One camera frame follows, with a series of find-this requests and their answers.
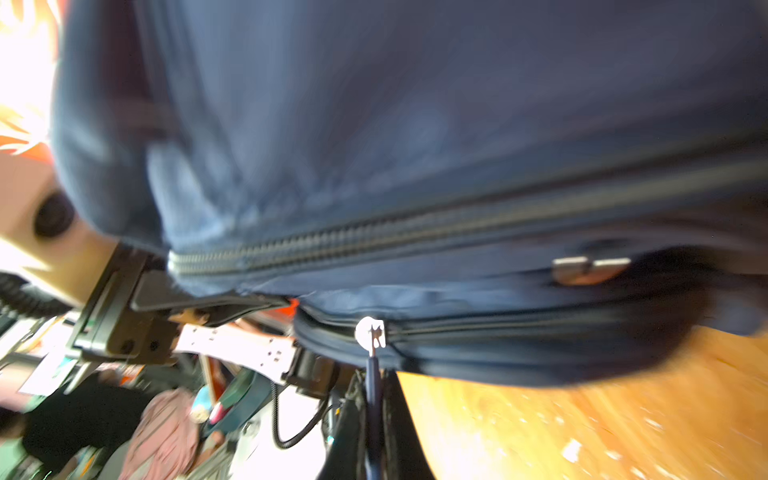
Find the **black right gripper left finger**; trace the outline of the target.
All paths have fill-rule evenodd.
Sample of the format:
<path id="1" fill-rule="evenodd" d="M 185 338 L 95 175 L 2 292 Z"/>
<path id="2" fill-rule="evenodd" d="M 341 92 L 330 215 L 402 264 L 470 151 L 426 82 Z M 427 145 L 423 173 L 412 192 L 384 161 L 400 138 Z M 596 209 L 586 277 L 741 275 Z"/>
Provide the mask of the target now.
<path id="1" fill-rule="evenodd" d="M 355 373 L 344 397 L 334 442 L 318 480 L 366 478 L 367 401 L 361 373 Z"/>

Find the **navy blue student backpack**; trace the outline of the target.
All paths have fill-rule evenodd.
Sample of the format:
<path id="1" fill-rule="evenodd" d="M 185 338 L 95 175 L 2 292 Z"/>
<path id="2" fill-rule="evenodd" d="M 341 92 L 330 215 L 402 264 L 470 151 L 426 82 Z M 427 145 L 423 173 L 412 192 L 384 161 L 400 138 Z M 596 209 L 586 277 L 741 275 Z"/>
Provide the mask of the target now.
<path id="1" fill-rule="evenodd" d="M 73 1 L 52 112 L 95 230 L 304 348 L 561 386 L 767 325 L 763 1 Z"/>

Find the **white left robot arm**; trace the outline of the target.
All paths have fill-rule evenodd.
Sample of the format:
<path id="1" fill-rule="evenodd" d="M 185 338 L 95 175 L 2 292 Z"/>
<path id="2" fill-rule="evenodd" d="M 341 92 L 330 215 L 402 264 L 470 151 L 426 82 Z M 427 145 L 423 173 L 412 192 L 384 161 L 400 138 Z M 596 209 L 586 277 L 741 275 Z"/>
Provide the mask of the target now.
<path id="1" fill-rule="evenodd" d="M 333 388 L 338 370 L 298 345 L 292 331 L 296 311 L 283 297 L 191 296 L 159 258 L 120 246 L 83 307 L 66 354 L 88 372 L 112 362 L 172 365 L 191 354 L 321 398 Z"/>

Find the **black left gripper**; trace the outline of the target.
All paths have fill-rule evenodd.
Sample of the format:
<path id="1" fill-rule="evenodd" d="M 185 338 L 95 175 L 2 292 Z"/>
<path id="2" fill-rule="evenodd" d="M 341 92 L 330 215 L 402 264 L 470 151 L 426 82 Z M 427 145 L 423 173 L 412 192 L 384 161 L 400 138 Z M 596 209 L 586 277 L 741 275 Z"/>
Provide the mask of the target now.
<path id="1" fill-rule="evenodd" d="M 289 307 L 285 297 L 237 293 L 195 297 L 164 271 L 145 272 L 152 256 L 117 248 L 80 312 L 66 344 L 66 355 L 82 362 L 170 365 L 178 325 L 156 312 L 192 309 L 214 327 L 246 314 Z"/>

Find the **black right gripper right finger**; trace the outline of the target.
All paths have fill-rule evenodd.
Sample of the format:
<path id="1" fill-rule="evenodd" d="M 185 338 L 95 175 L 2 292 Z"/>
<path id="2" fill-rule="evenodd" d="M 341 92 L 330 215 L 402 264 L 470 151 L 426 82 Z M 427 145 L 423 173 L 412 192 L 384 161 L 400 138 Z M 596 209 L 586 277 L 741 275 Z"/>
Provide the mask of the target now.
<path id="1" fill-rule="evenodd" d="M 434 480 L 397 374 L 385 371 L 382 386 L 384 478 Z"/>

